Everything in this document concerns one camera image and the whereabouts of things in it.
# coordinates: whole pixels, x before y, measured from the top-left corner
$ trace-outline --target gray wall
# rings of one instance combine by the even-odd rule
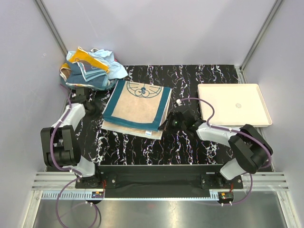
[[[273,125],[265,128],[304,225],[304,1],[285,1],[254,53],[245,75],[260,85]]]
[[[40,130],[63,108],[64,57],[33,0],[1,1],[0,31],[0,226],[17,228],[35,173],[45,167]]]
[[[69,50],[124,65],[240,65],[275,0],[44,0]]]

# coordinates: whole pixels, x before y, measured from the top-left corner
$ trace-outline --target black marble surface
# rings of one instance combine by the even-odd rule
[[[172,88],[173,102],[198,97],[200,83],[238,83],[233,65],[126,66],[126,80]],[[112,91],[93,92],[91,98],[103,110]],[[200,118],[198,101],[185,103]],[[233,157],[230,148],[214,142],[190,139],[184,132],[163,134],[150,140],[101,129],[102,119],[85,116],[76,129],[83,155],[99,165],[214,164]]]

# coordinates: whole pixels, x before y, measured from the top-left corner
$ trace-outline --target cable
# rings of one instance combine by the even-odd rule
[[[58,165],[58,163],[56,162],[56,159],[55,159],[55,156],[54,156],[54,148],[53,148],[53,145],[54,145],[54,138],[55,138],[56,131],[57,131],[57,129],[59,128],[59,126],[63,123],[63,121],[65,120],[65,118],[68,116],[68,114],[70,113],[70,111],[72,110],[72,103],[71,103],[71,100],[70,100],[69,95],[70,95],[70,91],[68,91],[68,93],[66,94],[66,98],[67,98],[67,101],[68,101],[68,103],[69,103],[69,109],[67,110],[67,112],[64,114],[64,116],[59,120],[59,122],[58,122],[57,125],[55,126],[55,128],[54,128],[54,130],[53,130],[53,132],[52,132],[52,135],[51,135],[51,139],[50,139],[50,152],[51,152],[51,158],[52,158],[52,161],[53,161],[54,166],[55,166],[58,170],[60,170],[60,171],[70,171],[70,172],[74,172],[75,174],[79,175],[79,177],[77,177],[76,179],[70,181],[68,184],[66,184],[66,185],[63,187],[63,189],[60,191],[60,193],[58,194],[57,199],[56,199],[56,217],[57,217],[57,219],[58,219],[60,225],[61,225],[62,227],[64,227],[64,228],[68,228],[68,227],[61,221],[61,217],[65,216],[66,214],[64,214],[63,216],[59,216],[59,212],[58,212],[59,198],[60,198],[62,192],[63,192],[71,183],[73,183],[73,182],[75,182],[75,181],[81,179],[81,177],[82,177],[82,173],[79,172],[79,171],[77,171],[77,170],[75,170],[75,169],[73,169],[73,168],[62,168],[62,167],[60,167],[60,166]],[[95,204],[91,203],[91,206],[92,206],[92,205],[94,206],[95,212],[96,212],[96,213],[95,213],[95,219],[94,219],[93,223],[89,226],[89,228],[93,227],[94,224],[96,223],[98,214],[100,215],[100,222],[101,222],[101,213],[100,213],[100,211],[99,211],[99,208],[98,208]]]
[[[58,222],[59,222],[60,225],[61,225],[62,227],[64,227],[64,228],[68,228],[68,227],[61,221],[61,218],[60,218],[60,216],[59,216],[59,212],[58,212],[59,198],[60,198],[62,192],[63,192],[71,183],[73,183],[73,182],[75,182],[75,181],[77,181],[77,180],[79,180],[79,179],[80,179],[80,177],[77,177],[76,179],[71,180],[68,184],[66,184],[66,185],[63,187],[63,189],[60,191],[60,193],[58,194],[57,199],[56,199],[56,216],[57,216]],[[91,206],[94,206],[95,212],[96,212],[96,213],[95,213],[95,219],[94,219],[93,223],[92,223],[88,228],[92,228],[92,227],[94,226],[94,224],[96,223],[96,221],[97,221],[97,216],[98,216],[98,211],[99,211],[98,207],[97,207],[95,204],[91,203]]]
[[[212,115],[207,119],[207,125],[209,127],[215,128],[215,129],[219,129],[219,130],[229,131],[230,132],[230,130],[228,128],[226,128],[226,127],[213,126],[212,124],[209,123],[209,121],[211,120],[211,118],[215,114],[214,107],[209,102],[207,102],[207,101],[205,101],[203,99],[200,99],[200,98],[196,98],[196,97],[189,97],[189,98],[180,99],[180,101],[185,101],[185,100],[198,100],[198,101],[202,101],[202,102],[206,103],[207,105],[209,105],[210,108],[212,109]],[[254,141],[255,143],[257,143],[259,146],[261,146],[265,150],[265,152],[266,152],[266,154],[268,156],[268,163],[266,165],[262,166],[262,168],[266,168],[266,167],[270,166],[270,164],[271,164],[271,154],[270,154],[269,150],[259,140],[255,139],[251,135],[246,134],[246,133],[241,132],[241,131],[237,131],[237,130],[233,130],[233,129],[231,131],[235,132],[235,133],[238,133],[238,134],[241,134],[241,135],[243,135],[243,136],[251,139],[252,141]],[[232,203],[232,205],[237,205],[237,204],[240,204],[240,203],[244,202],[245,200],[248,199],[249,195],[251,194],[252,187],[253,187],[253,178],[252,178],[251,174],[249,174],[249,175],[250,175],[250,189],[249,189],[248,194],[242,200],[240,200],[238,202],[235,202],[235,203]]]

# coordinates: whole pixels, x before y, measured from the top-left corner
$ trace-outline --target white plastic tray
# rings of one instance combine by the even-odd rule
[[[215,109],[210,123],[224,126],[266,127],[272,124],[262,93],[257,84],[199,84],[199,98]],[[207,120],[212,109],[200,102],[202,118]]]

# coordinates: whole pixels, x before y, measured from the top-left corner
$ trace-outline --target light blue fabric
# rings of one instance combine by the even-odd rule
[[[69,60],[75,53],[76,53],[75,51],[69,51],[66,56],[66,59]],[[108,73],[109,80],[115,78],[121,79],[128,76],[128,73],[123,67],[123,65],[115,61],[114,54],[112,51],[106,51],[102,49],[88,53],[93,58],[109,66],[110,68],[110,72]]]

